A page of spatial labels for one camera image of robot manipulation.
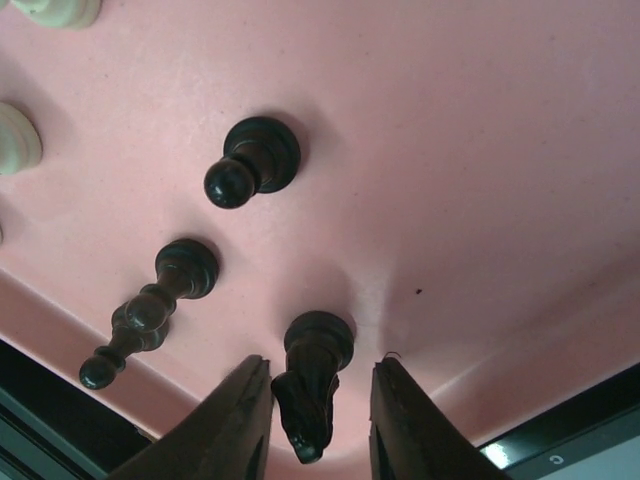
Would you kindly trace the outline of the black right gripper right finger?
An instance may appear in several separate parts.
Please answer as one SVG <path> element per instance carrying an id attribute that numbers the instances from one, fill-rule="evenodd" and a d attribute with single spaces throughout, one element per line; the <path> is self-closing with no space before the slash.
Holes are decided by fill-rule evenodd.
<path id="1" fill-rule="evenodd" d="M 370 421 L 374 479 L 509 477 L 456 429 L 394 357 L 382 359 L 373 369 Z"/>

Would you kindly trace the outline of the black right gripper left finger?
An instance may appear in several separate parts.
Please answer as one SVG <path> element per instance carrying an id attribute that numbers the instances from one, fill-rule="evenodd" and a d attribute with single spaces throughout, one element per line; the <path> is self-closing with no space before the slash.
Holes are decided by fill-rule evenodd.
<path id="1" fill-rule="evenodd" d="M 112 480 L 262 479 L 273 413 L 269 361 L 247 356 L 179 425 Z"/>

